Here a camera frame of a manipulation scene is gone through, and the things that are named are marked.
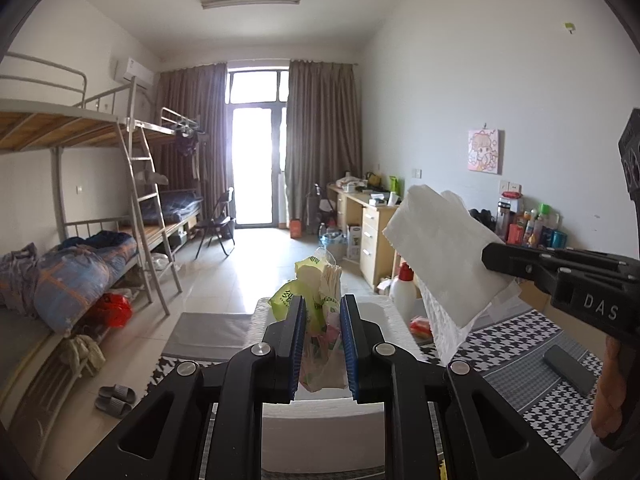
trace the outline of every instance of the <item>slipper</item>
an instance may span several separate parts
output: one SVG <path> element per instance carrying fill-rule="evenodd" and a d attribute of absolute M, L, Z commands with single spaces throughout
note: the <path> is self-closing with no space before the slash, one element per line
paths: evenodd
<path fill-rule="evenodd" d="M 101 386 L 98 389 L 98 396 L 105 399 L 115 397 L 118 400 L 133 404 L 136 402 L 136 393 L 131 388 L 122 386 L 122 384 L 114 384 L 113 386 Z"/>
<path fill-rule="evenodd" d="M 116 397 L 98 397 L 95 399 L 94 405 L 101 412 L 105 412 L 107 415 L 114 416 L 115 418 L 123 418 L 133 408 L 130 404 L 117 399 Z"/>

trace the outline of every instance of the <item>door frame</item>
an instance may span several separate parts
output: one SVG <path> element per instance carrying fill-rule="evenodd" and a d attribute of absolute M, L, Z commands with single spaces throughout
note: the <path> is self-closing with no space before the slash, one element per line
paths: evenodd
<path fill-rule="evenodd" d="M 280 101 L 280 78 L 282 72 L 288 72 L 288 68 L 263 68 L 258 70 L 233 70 L 228 72 L 228 100 L 231 101 L 231 89 L 234 84 L 234 75 L 242 72 L 276 72 L 276 100 L 266 101 L 260 103 L 241 103 L 232 104 L 228 102 L 226 104 L 226 127 L 229 132 L 229 140 L 231 146 L 231 180 L 233 181 L 233 117 L 234 111 L 238 108 L 268 108 L 271 110 L 271 223 L 267 224 L 237 224 L 238 229 L 252 229 L 252 228 L 269 228 L 278 227 L 279 224 L 279 199 L 280 190 L 278 188 L 278 176 L 280 175 L 280 124 L 282 124 L 282 113 L 287 107 L 286 101 Z"/>

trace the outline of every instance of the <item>glass door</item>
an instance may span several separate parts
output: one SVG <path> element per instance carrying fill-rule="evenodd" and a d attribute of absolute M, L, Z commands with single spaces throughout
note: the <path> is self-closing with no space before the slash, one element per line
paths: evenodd
<path fill-rule="evenodd" d="M 286 152 L 285 106 L 289 73 L 283 70 L 231 72 L 228 121 L 231 130 L 236 225 L 272 227 L 281 218 L 284 189 L 278 183 Z"/>

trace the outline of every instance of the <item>upper bunk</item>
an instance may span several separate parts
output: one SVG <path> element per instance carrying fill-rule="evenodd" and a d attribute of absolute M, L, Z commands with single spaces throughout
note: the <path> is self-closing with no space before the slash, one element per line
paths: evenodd
<path fill-rule="evenodd" d="M 137 85 L 135 78 L 127 84 L 87 98 L 87 79 L 83 72 L 25 54 L 8 52 L 6 55 L 81 76 L 82 84 L 72 86 L 6 74 L 0 74 L 0 79 L 23 81 L 76 92 L 81 94 L 82 99 L 74 105 L 0 99 L 0 153 L 47 148 L 117 147 L 120 142 L 118 129 L 125 136 L 128 131 L 133 132 L 135 129 L 143 128 L 149 143 L 171 141 L 176 132 L 183 135 L 200 132 L 196 121 L 168 108 L 161 109 L 159 124 L 135 119 L 134 106 L 137 96 L 145 98 L 153 107 L 153 103 L 146 92 Z M 113 114 L 116 95 L 120 92 L 128 93 L 126 116 Z M 111 104 L 111 113 L 98 111 L 100 104 L 104 103 L 107 103 L 107 108 L 109 103 Z"/>

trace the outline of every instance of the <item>ceiling light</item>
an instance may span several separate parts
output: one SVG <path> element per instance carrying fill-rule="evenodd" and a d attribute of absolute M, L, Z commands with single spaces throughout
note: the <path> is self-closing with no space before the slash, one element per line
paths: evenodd
<path fill-rule="evenodd" d="M 298 5 L 300 0 L 202 0 L 200 3 L 203 9 L 216 9 L 240 5 Z"/>

